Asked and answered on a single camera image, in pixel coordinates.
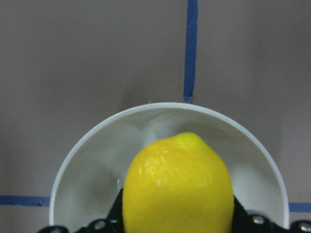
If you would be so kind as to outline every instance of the bowl rim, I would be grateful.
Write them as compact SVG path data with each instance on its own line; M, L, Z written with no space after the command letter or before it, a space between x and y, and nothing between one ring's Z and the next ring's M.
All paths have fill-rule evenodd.
M89 130L84 136L82 136L78 142L73 146L73 148L69 151L66 158L64 159L62 165L60 166L56 178L54 180L53 186L52 186L52 192L51 192L51 198L50 198L50 206L49 206L49 224L54 225L54 207L55 207L55 197L58 192L58 187L61 182L61 178L70 163L71 159L75 155L75 153L79 150L79 148L88 141L95 133L97 133L99 130L101 130L106 125L131 114L135 114L137 112L142 111L148 111L153 109L183 109L183 110L191 110L200 112L203 114L207 114L210 116L213 116L215 118L218 118L219 120L225 121L226 123L230 124L234 128L236 128L238 131L246 135L257 147L258 149L263 153L265 158L268 160L270 166L272 167L273 172L276 175L277 181L280 185L281 190L281 198L283 202L283 227L288 228L289 226L289 205L288 205L288 196L284 184L284 180L280 174L279 169L276 166L276 163L274 162L273 158L271 157L270 153L267 151L267 149L262 145L262 143L259 142L259 140L252 135L244 126L240 125L238 122L234 121L233 119L216 112L214 110L208 109L203 106L195 105L195 104L189 104L189 103L181 103L181 102L155 102L155 103L147 103L143 105L138 105L135 107L131 107L129 109L120 111L97 125L95 125L91 130Z

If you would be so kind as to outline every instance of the blue tape line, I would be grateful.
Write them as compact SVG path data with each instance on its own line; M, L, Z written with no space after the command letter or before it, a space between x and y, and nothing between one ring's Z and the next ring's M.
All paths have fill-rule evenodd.
M48 207L50 205L50 197L0 196L0 205Z
M198 32L198 1L188 0L185 74L184 74L184 101L186 101L187 103L192 103L192 96L195 82L197 32Z
M289 208L292 213L311 213L311 203L290 202Z
M0 196L0 205L49 207L50 197ZM311 213L311 203L290 202L291 213Z

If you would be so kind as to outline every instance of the metal screw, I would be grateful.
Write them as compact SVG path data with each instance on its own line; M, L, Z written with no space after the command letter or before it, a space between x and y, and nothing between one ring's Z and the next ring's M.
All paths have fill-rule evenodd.
M301 222L299 224L299 228L303 231L303 232L311 232L311 224L308 222Z
M50 233L61 233L61 232L62 232L62 230L59 228L55 228L52 231L50 231Z
M254 223L259 224L259 225L262 225L264 223L264 218L263 216L260 216L260 215L253 216L252 220Z
M105 225L106 225L106 223L105 223L104 221L99 220L99 221L97 221L97 222L94 224L94 229L100 230L100 229L104 228Z

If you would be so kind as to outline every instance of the yellow lemon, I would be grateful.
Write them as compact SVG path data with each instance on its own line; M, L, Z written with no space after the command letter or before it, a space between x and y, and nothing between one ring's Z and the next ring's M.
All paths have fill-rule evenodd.
M230 233L234 196L221 158L194 133L153 142L123 190L126 233Z

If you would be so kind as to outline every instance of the gray wall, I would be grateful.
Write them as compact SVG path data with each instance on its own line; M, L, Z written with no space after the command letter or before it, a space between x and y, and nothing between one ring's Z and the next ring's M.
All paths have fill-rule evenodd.
M182 102L186 12L186 0L0 1L0 195L49 196L97 123ZM200 0L196 71L193 103L245 126L289 201L311 202L311 1ZM0 223L35 232L48 208L0 206Z

